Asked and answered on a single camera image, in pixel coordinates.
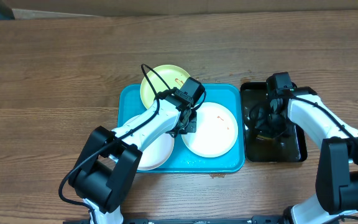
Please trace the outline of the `green yellow sponge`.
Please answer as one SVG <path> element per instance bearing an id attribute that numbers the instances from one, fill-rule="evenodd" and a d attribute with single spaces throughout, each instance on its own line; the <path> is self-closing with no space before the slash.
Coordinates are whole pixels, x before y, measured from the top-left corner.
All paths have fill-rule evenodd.
<path id="1" fill-rule="evenodd" d="M 258 135 L 256 135 L 256 138 L 263 139 L 263 140 L 274 140 L 274 139 L 279 139 L 281 136 L 282 136 L 281 134 L 271 135 L 271 134 L 259 133 Z"/>

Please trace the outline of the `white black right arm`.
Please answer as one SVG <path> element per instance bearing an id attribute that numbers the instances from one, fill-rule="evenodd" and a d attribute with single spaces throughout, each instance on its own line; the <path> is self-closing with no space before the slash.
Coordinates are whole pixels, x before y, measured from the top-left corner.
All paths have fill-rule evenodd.
<path id="1" fill-rule="evenodd" d="M 279 223 L 358 220 L 358 129 L 339 119 L 310 87 L 297 87 L 287 72 L 266 80 L 267 98 L 249 118 L 263 136 L 276 138 L 299 126 L 320 148 L 315 194 L 288 207 Z"/>

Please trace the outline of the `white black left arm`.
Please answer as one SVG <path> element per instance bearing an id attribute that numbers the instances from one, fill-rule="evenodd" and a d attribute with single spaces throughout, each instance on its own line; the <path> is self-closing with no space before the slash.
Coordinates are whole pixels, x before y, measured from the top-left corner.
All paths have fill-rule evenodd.
<path id="1" fill-rule="evenodd" d="M 89 136 L 74 168 L 63 178 L 89 210 L 88 223 L 122 223 L 125 200 L 143 151 L 158 137 L 175 138 L 196 131 L 196 111 L 204 86 L 188 78 L 181 88 L 157 93 L 153 105 L 130 123 L 112 131 L 99 126 Z"/>

